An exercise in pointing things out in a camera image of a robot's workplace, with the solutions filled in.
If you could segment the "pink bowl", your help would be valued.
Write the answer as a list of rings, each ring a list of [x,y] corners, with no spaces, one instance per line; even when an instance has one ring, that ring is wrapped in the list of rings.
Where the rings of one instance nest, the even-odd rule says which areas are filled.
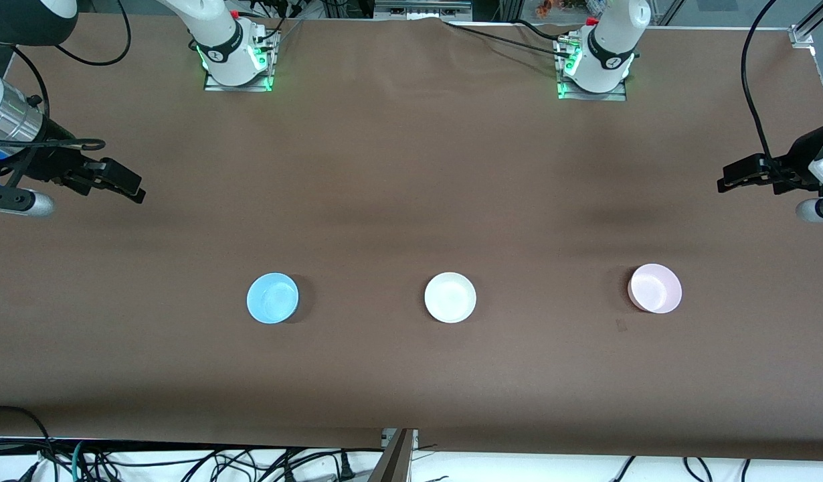
[[[641,311],[666,314],[682,300],[682,285],[667,266],[650,263],[638,266],[628,281],[628,296]]]

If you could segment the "blue bowl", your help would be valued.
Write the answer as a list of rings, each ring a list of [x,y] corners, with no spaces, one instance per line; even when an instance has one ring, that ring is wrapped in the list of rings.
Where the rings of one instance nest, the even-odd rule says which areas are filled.
[[[246,307],[259,323],[277,324],[295,314],[299,299],[298,285],[291,277],[283,272],[268,272],[250,285]]]

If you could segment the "white bowl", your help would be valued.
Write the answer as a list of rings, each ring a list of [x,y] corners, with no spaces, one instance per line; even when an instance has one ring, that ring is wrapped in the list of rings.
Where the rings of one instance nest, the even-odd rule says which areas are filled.
[[[431,317],[441,323],[467,320],[478,302],[476,288],[459,272],[441,272],[424,289],[424,305]]]

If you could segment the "brown table cover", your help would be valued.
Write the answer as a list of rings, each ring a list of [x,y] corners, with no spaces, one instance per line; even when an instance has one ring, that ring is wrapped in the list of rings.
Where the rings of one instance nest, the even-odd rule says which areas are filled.
[[[25,50],[147,195],[30,182],[56,212],[0,214],[0,405],[62,437],[823,460],[823,224],[715,187],[761,149],[745,31],[650,29],[607,102],[438,19],[305,21],[273,92],[206,92],[179,19],[131,24],[109,67]],[[670,313],[629,299],[650,263]],[[268,272],[283,323],[246,307]],[[441,272],[467,320],[425,308]]]

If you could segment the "grey metal box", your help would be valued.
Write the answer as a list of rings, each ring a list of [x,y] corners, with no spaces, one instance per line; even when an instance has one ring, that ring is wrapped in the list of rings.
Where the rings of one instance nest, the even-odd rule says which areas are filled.
[[[374,19],[473,21],[472,0],[374,0]]]

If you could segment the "aluminium profile beam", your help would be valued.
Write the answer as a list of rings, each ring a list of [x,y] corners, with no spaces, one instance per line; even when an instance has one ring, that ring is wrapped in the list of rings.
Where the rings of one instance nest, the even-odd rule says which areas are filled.
[[[367,482],[409,482],[412,455],[420,447],[418,429],[383,429],[387,445]]]

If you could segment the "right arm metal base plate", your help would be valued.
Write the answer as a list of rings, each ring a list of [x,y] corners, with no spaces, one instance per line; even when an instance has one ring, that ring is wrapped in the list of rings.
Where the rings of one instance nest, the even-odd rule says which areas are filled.
[[[201,57],[201,67],[205,70],[203,88],[217,92],[271,92],[274,88],[275,67],[278,61],[281,33],[266,30],[264,25],[254,27],[256,36],[250,43],[234,52],[232,60],[223,64],[222,74],[227,80],[243,80],[237,85],[228,85],[213,76],[218,68],[209,67],[206,57]]]

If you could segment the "aluminium frame corner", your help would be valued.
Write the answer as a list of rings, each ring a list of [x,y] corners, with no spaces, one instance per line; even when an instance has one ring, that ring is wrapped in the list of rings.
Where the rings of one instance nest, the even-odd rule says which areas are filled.
[[[813,45],[813,33],[823,24],[823,0],[813,6],[803,18],[789,27],[789,39],[795,49],[805,49]]]

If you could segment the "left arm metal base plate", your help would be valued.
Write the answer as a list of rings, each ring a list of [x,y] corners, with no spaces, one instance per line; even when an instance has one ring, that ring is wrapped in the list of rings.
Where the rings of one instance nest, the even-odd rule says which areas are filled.
[[[557,94],[560,100],[592,100],[592,101],[608,101],[608,102],[625,102],[628,100],[628,92],[626,92],[626,81],[621,80],[613,91],[609,92],[590,92],[583,88],[571,79],[565,71],[567,65],[571,65],[571,59],[577,59],[580,53],[579,38],[573,35],[558,35],[556,40],[552,41],[552,46],[555,52],[568,53],[570,59],[557,58],[555,61],[556,80],[557,80]]]

